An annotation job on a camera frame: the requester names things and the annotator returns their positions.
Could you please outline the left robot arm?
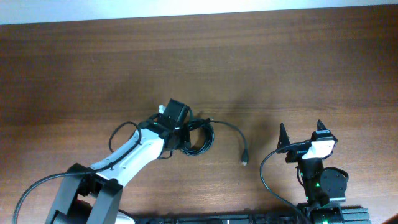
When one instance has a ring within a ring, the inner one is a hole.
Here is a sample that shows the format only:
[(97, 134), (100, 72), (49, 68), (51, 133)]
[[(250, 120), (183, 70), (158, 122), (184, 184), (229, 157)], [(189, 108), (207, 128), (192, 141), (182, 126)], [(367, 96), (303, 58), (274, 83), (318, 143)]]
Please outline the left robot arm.
[(158, 114), (137, 125), (134, 134), (107, 158), (85, 167), (71, 166), (46, 223), (134, 223), (119, 209), (123, 189), (148, 163), (181, 142), (184, 115)]

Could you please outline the black USB cable long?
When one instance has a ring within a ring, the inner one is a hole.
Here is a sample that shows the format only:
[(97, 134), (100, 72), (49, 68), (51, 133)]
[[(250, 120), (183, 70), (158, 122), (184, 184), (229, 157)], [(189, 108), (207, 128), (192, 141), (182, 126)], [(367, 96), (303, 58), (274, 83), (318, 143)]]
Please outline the black USB cable long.
[[(240, 136), (242, 137), (243, 146), (244, 146), (243, 153), (241, 155), (241, 163), (243, 166), (246, 166), (249, 162), (249, 153), (248, 153), (248, 142), (247, 142), (243, 132), (237, 126), (235, 126), (231, 123), (225, 122), (225, 121), (217, 121), (217, 120), (211, 119), (211, 124), (212, 123), (226, 125), (226, 126), (232, 128), (233, 130), (237, 131), (240, 134)], [(203, 131), (204, 140), (203, 140), (202, 146), (200, 146), (200, 147), (191, 146), (191, 148), (189, 148), (189, 149), (180, 150), (183, 154), (185, 154), (187, 156), (199, 156), (199, 155), (202, 155), (205, 152), (207, 152), (213, 146), (213, 143), (215, 141), (214, 128), (213, 128), (213, 131), (207, 131), (202, 128), (199, 128), (199, 129), (201, 129)]]

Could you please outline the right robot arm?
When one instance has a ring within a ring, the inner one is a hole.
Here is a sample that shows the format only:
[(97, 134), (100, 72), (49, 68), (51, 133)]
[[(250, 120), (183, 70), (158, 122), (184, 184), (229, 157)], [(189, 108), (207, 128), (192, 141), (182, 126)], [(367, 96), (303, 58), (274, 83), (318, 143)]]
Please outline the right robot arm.
[(291, 143), (283, 124), (279, 127), (277, 150), (285, 154), (287, 163), (298, 164), (307, 201), (298, 209), (311, 223), (344, 223), (341, 203), (346, 201), (345, 191), (349, 175), (336, 167), (324, 167), (323, 161), (333, 154), (337, 138), (318, 120), (311, 138)]

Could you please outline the black USB cable short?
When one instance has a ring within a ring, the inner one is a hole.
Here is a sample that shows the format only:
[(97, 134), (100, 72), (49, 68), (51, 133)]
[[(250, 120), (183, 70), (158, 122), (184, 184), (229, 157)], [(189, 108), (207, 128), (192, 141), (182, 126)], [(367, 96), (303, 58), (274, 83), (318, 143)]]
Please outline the black USB cable short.
[(196, 130), (198, 128), (202, 128), (207, 131), (213, 131), (213, 127), (211, 125), (211, 119), (192, 119), (186, 124), (189, 131)]

